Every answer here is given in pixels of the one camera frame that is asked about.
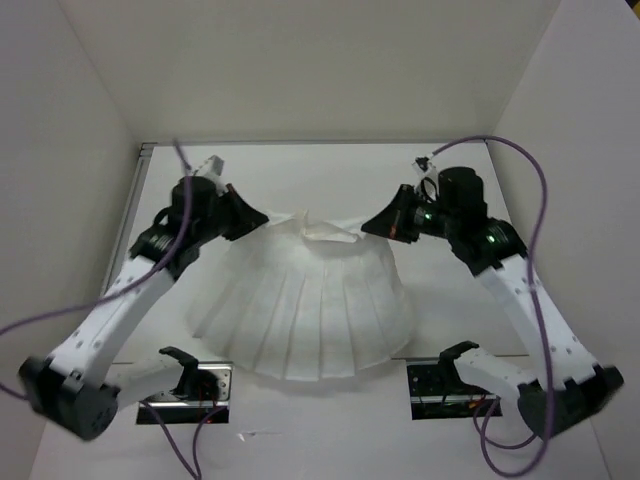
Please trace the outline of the white fabric skirt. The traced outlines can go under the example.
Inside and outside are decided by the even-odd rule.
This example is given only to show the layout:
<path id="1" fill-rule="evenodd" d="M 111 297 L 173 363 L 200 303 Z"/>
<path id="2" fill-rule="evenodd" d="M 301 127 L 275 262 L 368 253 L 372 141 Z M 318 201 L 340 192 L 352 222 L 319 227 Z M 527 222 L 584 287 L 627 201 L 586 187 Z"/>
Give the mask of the white fabric skirt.
<path id="1" fill-rule="evenodd" d="M 192 336 L 279 380 L 349 378 L 391 360 L 411 340 L 413 308 L 388 240 L 361 225 L 274 215 L 233 241 L 194 296 Z"/>

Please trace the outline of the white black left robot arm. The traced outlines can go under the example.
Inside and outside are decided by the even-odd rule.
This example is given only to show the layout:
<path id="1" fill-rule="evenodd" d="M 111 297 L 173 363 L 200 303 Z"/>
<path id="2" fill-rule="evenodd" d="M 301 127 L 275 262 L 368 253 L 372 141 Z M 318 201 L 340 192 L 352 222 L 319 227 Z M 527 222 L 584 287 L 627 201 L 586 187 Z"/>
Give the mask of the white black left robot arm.
<path id="1" fill-rule="evenodd" d="M 194 263 L 206 243 L 235 241 L 268 221 L 230 184 L 185 176 L 129 250 L 106 297 L 45 358 L 28 357 L 18 376 L 31 408 L 83 441 L 100 436 L 118 411 L 161 392 L 176 399 L 200 389 L 216 393 L 217 381 L 194 356 L 163 347 L 149 363 L 118 375 L 112 363 L 151 307 Z"/>

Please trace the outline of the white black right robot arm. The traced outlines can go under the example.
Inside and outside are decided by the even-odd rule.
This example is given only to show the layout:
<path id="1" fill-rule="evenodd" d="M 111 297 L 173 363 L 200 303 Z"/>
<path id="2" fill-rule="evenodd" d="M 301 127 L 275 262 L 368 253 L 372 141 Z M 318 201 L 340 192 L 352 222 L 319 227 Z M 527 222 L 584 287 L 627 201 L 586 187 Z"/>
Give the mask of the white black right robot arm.
<path id="1" fill-rule="evenodd" d="M 362 230 L 410 244 L 422 236 L 446 240 L 452 253 L 503 308 L 533 367 L 522 370 L 472 341 L 439 355 L 438 380 L 450 393 L 468 385 L 514 404 L 538 438 L 553 438 L 599 413 L 621 389 L 615 366 L 584 347 L 546 292 L 514 227 L 492 218 L 484 182 L 469 167 L 447 168 L 437 194 L 403 184 Z"/>

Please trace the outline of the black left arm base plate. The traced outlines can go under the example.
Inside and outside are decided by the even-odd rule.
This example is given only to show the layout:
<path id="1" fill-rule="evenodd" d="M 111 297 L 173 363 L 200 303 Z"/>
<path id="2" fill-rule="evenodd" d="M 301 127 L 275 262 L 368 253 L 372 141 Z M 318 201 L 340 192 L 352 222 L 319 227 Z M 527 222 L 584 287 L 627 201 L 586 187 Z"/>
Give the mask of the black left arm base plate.
<path id="1" fill-rule="evenodd" d="M 171 391 L 159 392 L 140 404 L 137 425 L 155 425 L 158 417 L 167 425 L 227 424 L 233 366 L 229 363 L 208 362 L 199 366 L 198 383 L 189 393 L 176 396 Z"/>

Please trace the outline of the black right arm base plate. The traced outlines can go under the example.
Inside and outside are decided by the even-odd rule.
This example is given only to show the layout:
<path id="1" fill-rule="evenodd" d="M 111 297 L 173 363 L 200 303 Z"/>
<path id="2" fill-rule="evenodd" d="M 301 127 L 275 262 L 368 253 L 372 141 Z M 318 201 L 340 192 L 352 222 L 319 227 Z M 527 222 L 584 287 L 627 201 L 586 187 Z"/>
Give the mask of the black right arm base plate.
<path id="1" fill-rule="evenodd" d="M 436 361 L 406 364 L 411 416 L 414 421 L 484 416 L 495 400 L 475 386 L 446 386 Z"/>

